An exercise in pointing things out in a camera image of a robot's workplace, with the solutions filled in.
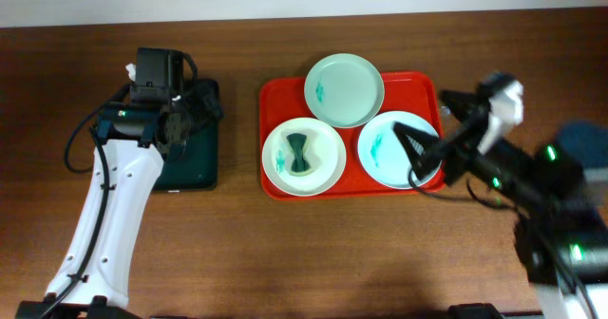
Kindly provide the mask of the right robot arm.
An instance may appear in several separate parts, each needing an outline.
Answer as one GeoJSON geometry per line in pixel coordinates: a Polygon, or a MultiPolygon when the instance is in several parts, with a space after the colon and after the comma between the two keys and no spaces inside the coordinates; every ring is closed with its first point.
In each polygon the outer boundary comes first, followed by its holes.
{"type": "Polygon", "coordinates": [[[582,164],[558,141],[534,155],[505,140],[523,121],[523,85],[495,72],[475,92],[444,90],[440,99],[460,122],[445,139],[392,125],[410,167],[409,182],[441,168],[446,185],[465,174],[502,195],[468,200],[516,214],[515,250],[546,318],[607,315],[607,226],[588,195],[582,164]]]}

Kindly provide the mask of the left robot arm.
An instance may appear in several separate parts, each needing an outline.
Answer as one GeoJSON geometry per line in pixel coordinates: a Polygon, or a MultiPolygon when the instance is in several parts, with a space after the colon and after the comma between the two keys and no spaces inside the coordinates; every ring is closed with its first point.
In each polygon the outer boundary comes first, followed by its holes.
{"type": "Polygon", "coordinates": [[[191,56],[141,47],[129,81],[80,123],[93,139],[84,208],[43,300],[18,318],[129,318],[129,273],[154,192],[212,190],[219,178],[219,83],[191,56]]]}

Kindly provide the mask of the green yellow scrub sponge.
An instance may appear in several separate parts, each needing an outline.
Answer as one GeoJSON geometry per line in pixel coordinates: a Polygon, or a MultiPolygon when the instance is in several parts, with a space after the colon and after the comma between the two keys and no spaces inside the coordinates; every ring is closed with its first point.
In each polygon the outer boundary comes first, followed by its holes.
{"type": "Polygon", "coordinates": [[[305,157],[309,138],[301,133],[292,133],[286,137],[293,154],[290,173],[294,176],[305,176],[312,172],[312,167],[305,157]]]}

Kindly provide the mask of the cream white plate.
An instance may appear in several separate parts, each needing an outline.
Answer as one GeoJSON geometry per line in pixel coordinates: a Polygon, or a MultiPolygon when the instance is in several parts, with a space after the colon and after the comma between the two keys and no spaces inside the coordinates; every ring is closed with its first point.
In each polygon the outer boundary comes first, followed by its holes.
{"type": "Polygon", "coordinates": [[[262,146],[261,164],[265,176],[280,191],[296,197],[312,197],[332,188],[341,178],[347,162],[346,146],[330,125],[313,118],[295,118],[277,126],[262,146]],[[305,157],[312,172],[290,173],[292,151],[286,137],[301,133],[309,138],[305,157]]]}

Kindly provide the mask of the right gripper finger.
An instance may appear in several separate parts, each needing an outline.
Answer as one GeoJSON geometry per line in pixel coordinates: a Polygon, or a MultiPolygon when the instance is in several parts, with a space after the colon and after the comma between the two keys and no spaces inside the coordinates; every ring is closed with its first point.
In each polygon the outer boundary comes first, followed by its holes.
{"type": "Polygon", "coordinates": [[[438,136],[401,122],[395,122],[392,131],[405,150],[415,177],[425,178],[441,165],[441,155],[436,150],[441,141],[438,136]]]}
{"type": "Polygon", "coordinates": [[[489,113],[487,98],[476,93],[442,90],[439,98],[458,120],[479,118],[489,113]]]}

